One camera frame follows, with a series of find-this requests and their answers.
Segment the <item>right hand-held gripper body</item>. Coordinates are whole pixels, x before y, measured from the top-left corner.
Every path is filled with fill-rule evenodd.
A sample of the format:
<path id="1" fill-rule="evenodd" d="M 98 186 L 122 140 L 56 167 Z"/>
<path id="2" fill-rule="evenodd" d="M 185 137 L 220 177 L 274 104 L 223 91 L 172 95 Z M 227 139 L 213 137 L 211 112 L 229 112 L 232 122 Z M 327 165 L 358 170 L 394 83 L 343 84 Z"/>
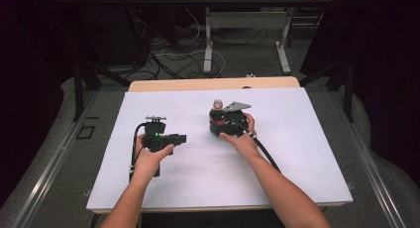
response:
<path id="1" fill-rule="evenodd" d="M 244 110 L 249 108 L 251 105 L 236 101 L 224 107 L 222 109 L 223 124 L 220 131 L 231 136 L 241 137 L 248 128 L 249 120 L 244 114 Z"/>

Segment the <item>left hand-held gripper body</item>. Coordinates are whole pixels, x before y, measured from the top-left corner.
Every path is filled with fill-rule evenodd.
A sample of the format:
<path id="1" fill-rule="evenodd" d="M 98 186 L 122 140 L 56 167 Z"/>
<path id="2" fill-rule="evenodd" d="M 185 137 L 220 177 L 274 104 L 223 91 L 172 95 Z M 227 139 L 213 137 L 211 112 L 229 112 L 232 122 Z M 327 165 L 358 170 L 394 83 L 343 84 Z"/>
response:
<path id="1" fill-rule="evenodd" d="M 145 136 L 142 140 L 143 146 L 150 152 L 155 153 L 172 144 L 170 136 L 164 134 L 165 117 L 147 116 Z"/>

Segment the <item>dark cola bottle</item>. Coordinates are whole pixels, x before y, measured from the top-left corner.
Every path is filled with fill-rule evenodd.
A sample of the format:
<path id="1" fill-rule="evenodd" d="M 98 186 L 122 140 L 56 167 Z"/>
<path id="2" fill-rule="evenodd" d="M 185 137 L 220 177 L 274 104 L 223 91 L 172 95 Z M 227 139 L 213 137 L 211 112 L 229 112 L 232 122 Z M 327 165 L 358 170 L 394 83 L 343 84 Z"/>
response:
<path id="1" fill-rule="evenodd" d="M 211 110 L 222 110 L 225 112 L 224 115 L 224 119 L 223 120 L 219 120 L 219 121 L 211 121 L 209 118 L 209 123 L 210 125 L 226 125 L 227 126 L 227 130 L 225 132 L 225 134 L 231 135 L 233 133 L 233 129 L 232 129 L 232 125 L 228 123 L 228 120 L 230 119 L 231 115 L 229 112 L 225 111 L 223 109 L 223 102 L 221 99 L 215 99 L 213 102 L 213 107 Z"/>

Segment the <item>person's right hand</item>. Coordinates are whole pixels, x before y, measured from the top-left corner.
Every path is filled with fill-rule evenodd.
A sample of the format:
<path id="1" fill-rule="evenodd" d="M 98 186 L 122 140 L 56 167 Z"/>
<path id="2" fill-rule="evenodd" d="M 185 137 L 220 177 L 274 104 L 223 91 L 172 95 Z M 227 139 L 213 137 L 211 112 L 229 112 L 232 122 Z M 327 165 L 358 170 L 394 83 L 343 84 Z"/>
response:
<path id="1" fill-rule="evenodd" d="M 249 134 L 235 137 L 221 133 L 220 137 L 230 143 L 247 162 L 261 157 L 257 144 Z"/>

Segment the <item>person's left hand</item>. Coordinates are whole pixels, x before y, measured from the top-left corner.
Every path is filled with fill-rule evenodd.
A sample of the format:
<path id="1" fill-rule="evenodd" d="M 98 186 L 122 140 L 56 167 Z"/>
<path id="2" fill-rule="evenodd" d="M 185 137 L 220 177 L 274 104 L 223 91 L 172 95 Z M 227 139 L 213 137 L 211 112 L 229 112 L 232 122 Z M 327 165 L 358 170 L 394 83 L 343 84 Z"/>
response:
<path id="1" fill-rule="evenodd" d="M 150 152 L 143 147 L 144 134 L 137 137 L 135 165 L 132 182 L 149 183 L 158 170 L 159 163 L 172 153 L 173 144 L 169 144 L 158 152 Z"/>

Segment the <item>black metal stand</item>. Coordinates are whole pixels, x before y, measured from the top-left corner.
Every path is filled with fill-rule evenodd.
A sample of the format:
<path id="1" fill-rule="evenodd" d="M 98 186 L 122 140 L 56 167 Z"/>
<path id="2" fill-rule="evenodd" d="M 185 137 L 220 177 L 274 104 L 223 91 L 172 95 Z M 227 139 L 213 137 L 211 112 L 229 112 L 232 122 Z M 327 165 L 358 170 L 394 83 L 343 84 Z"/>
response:
<path id="1" fill-rule="evenodd" d="M 77 121 L 84 112 L 83 85 L 86 85 L 89 90 L 94 91 L 98 91 L 101 88 L 102 84 L 97 76 L 98 73 L 105 75 L 123 86 L 128 87 L 131 84 L 129 80 L 124 79 L 97 62 L 92 60 L 77 60 L 73 64 L 75 97 L 74 121 Z"/>
<path id="2" fill-rule="evenodd" d="M 353 123 L 353 89 L 354 89 L 354 74 L 355 74 L 355 61 L 349 57 L 344 56 L 333 60 L 327 66 L 317 70 L 309 76 L 305 76 L 299 81 L 301 86 L 305 86 L 311 81 L 318 79 L 321 76 L 330 74 L 330 79 L 327 82 L 327 89 L 329 91 L 338 91 L 341 85 L 345 86 L 343 111 L 347 119 Z"/>

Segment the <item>desk with white legs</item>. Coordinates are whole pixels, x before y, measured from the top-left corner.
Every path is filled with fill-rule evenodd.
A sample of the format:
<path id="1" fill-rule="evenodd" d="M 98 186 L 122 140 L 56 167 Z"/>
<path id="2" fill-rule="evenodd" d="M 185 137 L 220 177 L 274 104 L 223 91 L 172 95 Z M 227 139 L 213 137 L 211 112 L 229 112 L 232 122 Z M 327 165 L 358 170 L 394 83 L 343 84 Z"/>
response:
<path id="1" fill-rule="evenodd" d="M 275 47 L 281 71 L 286 75 L 291 74 L 284 48 L 291 28 L 294 8 L 281 7 L 280 11 L 269 11 L 266 7 L 264 11 L 263 7 L 259 7 L 245 12 L 239 11 L 238 8 L 239 6 L 234 6 L 233 10 L 229 11 L 219 11 L 214 7 L 205 8 L 206 49 L 203 71 L 208 73 L 212 69 L 212 56 L 215 53 L 211 39 L 213 29 L 263 28 L 281 30 L 281 39 L 275 43 Z"/>

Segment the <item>black horizontal bar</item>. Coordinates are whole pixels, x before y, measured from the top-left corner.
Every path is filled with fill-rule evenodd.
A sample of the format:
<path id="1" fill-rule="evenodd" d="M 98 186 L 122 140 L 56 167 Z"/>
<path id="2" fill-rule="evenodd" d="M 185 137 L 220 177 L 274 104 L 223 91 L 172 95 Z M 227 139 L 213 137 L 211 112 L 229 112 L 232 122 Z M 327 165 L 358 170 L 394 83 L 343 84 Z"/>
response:
<path id="1" fill-rule="evenodd" d="M 53 0 L 57 4 L 68 5 L 140 5 L 154 7 L 166 5 L 169 7 L 182 6 L 328 6 L 329 0 Z"/>

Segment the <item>dark curtain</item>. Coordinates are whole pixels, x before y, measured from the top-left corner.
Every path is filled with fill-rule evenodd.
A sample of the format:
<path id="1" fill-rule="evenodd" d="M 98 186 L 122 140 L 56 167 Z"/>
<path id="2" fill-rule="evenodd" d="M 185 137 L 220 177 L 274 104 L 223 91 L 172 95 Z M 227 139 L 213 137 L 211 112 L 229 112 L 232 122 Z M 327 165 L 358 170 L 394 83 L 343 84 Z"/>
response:
<path id="1" fill-rule="evenodd" d="M 48 135 L 71 78 L 45 0 L 0 0 L 0 207 Z"/>
<path id="2" fill-rule="evenodd" d="M 420 187 L 420 0 L 365 1 L 326 10 L 300 72 L 311 76 L 355 46 L 370 146 Z"/>

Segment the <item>aluminium floor rail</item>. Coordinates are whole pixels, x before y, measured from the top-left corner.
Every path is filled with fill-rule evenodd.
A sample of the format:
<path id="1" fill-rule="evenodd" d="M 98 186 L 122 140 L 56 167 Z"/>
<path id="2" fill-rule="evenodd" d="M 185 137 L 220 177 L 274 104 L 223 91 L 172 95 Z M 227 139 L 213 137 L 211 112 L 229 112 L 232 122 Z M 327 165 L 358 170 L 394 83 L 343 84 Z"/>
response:
<path id="1" fill-rule="evenodd" d="M 356 154 L 390 228 L 407 228 L 393 199 L 391 198 L 388 188 L 378 172 L 377 165 L 374 162 L 367 145 L 358 132 L 356 125 L 348 119 L 348 116 L 344 112 L 344 103 L 341 100 L 340 93 L 331 92 L 330 96 L 334 101 L 335 106 L 338 108 L 339 114 L 341 115 L 354 143 L 356 144 Z"/>
<path id="2" fill-rule="evenodd" d="M 16 212 L 3 228 L 91 228 L 94 213 L 86 209 L 104 152 L 99 92 L 91 92 L 78 120 L 72 106 L 52 127 L 18 190 Z"/>

